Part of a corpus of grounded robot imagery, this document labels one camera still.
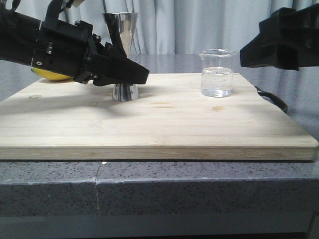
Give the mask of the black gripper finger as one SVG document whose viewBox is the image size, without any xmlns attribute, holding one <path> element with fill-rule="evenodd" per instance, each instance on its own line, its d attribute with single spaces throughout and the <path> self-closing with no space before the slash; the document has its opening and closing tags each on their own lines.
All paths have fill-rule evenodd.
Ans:
<svg viewBox="0 0 319 239">
<path fill-rule="evenodd" d="M 259 34 L 240 50 L 241 67 L 285 70 L 319 65 L 319 8 L 283 7 L 259 23 Z"/>
</svg>

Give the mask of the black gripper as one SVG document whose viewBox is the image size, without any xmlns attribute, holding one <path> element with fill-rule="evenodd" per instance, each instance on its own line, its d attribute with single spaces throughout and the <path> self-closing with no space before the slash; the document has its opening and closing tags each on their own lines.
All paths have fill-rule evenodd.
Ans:
<svg viewBox="0 0 319 239">
<path fill-rule="evenodd" d="M 93 25 L 76 21 L 74 25 L 47 19 L 40 25 L 37 42 L 43 49 L 34 50 L 32 68 L 66 75 L 95 86 L 138 84 L 147 82 L 149 70 L 128 59 L 112 44 L 100 43 Z"/>
</svg>

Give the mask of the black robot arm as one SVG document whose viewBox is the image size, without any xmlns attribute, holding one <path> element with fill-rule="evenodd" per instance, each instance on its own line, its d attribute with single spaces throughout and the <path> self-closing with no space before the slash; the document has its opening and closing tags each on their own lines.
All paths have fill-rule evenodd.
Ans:
<svg viewBox="0 0 319 239">
<path fill-rule="evenodd" d="M 59 20 L 62 1 L 49 3 L 45 20 L 16 12 L 0 2 L 0 58 L 71 77 L 75 82 L 95 86 L 145 84 L 149 70 L 130 60 L 116 48 L 101 44 L 93 25 L 84 21 L 69 24 Z"/>
</svg>

